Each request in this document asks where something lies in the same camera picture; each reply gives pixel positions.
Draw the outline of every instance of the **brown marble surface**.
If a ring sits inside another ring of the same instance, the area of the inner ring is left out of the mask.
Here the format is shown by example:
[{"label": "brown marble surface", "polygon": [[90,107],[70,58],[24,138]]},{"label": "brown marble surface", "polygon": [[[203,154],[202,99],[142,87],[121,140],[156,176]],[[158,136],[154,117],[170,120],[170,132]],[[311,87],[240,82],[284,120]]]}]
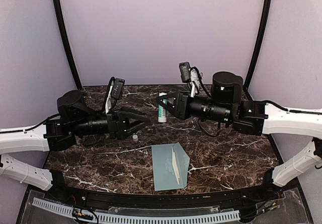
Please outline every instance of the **brown marble surface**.
[{"label": "brown marble surface", "polygon": [[[247,136],[223,128],[218,137],[200,131],[197,118],[177,119],[168,114],[158,123],[155,98],[159,92],[186,90],[184,86],[125,86],[117,106],[145,112],[152,125],[138,132],[139,141],[84,137],[62,152],[51,152],[46,168],[63,172],[68,186],[125,194],[196,194],[260,185],[263,174],[278,165],[266,137]],[[86,87],[87,104],[100,109],[106,87]],[[201,123],[209,132],[217,124]],[[154,191],[151,145],[179,142],[190,157],[184,189]]]}]

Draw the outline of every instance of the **glue stick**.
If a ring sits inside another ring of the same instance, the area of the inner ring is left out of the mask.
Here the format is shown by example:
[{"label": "glue stick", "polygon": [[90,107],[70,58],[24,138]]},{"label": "glue stick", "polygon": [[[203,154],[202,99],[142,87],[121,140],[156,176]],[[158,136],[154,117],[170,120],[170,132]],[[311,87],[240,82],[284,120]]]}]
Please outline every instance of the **glue stick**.
[{"label": "glue stick", "polygon": [[[159,93],[159,96],[164,96],[166,95],[166,93],[164,92],[161,92]],[[159,105],[159,118],[158,118],[158,121],[159,122],[167,122],[167,111]]]}]

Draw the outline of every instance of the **perforated metal bar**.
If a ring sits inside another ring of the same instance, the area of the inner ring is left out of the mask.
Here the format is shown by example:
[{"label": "perforated metal bar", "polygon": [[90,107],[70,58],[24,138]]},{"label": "perforated metal bar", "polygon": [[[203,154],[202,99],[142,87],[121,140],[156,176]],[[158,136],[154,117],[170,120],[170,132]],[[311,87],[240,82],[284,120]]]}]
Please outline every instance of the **perforated metal bar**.
[{"label": "perforated metal bar", "polygon": [[[53,203],[48,200],[34,198],[33,206],[43,210],[50,211],[57,215],[73,218],[72,206]],[[83,210],[83,213],[93,216],[90,212]],[[209,215],[196,216],[181,216],[181,217],[143,217],[143,216],[125,216],[114,215],[108,213],[96,212],[99,218],[99,223],[114,223],[114,224],[214,224],[225,223],[234,220],[240,220],[239,211],[229,211],[223,213],[215,213]]]}]

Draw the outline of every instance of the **black pole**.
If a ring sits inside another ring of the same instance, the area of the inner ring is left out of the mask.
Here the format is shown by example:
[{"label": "black pole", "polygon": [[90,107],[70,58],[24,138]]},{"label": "black pole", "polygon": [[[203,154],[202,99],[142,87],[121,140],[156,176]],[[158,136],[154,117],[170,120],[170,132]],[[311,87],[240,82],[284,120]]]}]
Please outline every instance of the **black pole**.
[{"label": "black pole", "polygon": [[74,78],[76,87],[78,90],[80,90],[80,89],[82,89],[82,84],[81,84],[81,80],[79,79],[79,75],[78,75],[78,72],[76,69],[75,61],[74,61],[74,58],[71,53],[69,40],[67,37],[66,28],[65,28],[64,18],[62,16],[60,0],[53,0],[53,2],[54,2],[56,17],[57,17],[58,27],[59,27],[59,31],[60,31],[60,36],[61,36],[62,43],[64,45],[69,68],[70,68],[72,77]]},{"label": "black pole", "polygon": [[256,39],[250,67],[248,69],[247,76],[245,79],[244,90],[248,90],[248,88],[250,87],[253,75],[254,75],[256,63],[258,60],[258,56],[260,54],[260,50],[261,50],[261,46],[262,46],[262,42],[263,42],[263,38],[264,38],[264,34],[265,34],[265,28],[266,28],[266,24],[267,24],[270,5],[271,5],[271,0],[264,0],[264,6],[263,6],[263,11],[262,11],[260,27],[258,29],[257,39]]}]

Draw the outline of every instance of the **paper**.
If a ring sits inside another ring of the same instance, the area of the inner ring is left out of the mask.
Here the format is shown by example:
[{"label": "paper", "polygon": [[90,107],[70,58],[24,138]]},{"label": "paper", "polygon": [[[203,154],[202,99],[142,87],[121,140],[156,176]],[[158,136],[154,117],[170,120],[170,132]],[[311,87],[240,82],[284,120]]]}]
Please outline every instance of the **paper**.
[{"label": "paper", "polygon": [[152,161],[155,191],[187,186],[190,158],[179,143],[153,145]]}]

